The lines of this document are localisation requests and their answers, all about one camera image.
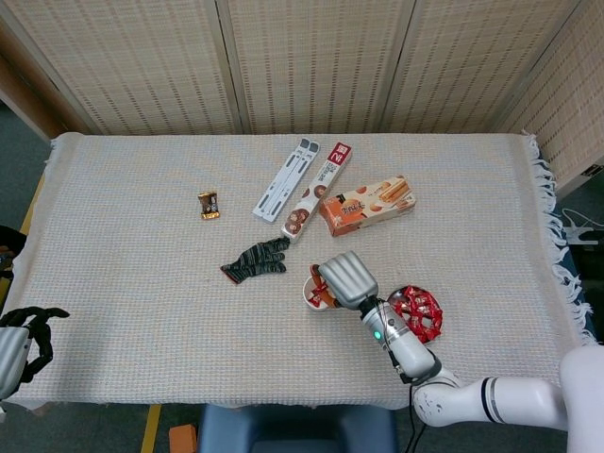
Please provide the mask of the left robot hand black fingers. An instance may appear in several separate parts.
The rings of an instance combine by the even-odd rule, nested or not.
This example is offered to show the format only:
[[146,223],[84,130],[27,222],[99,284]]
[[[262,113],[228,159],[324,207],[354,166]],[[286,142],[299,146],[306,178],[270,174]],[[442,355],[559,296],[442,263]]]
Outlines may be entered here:
[[51,318],[65,319],[60,308],[26,307],[1,317],[1,400],[29,383],[54,358]]

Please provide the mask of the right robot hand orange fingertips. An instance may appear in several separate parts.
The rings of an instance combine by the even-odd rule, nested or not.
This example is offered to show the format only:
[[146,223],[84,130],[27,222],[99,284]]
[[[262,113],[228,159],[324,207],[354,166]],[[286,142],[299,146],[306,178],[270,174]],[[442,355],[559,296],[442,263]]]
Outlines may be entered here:
[[310,267],[304,287],[313,310],[345,308],[365,314],[378,301],[378,283],[354,251]]

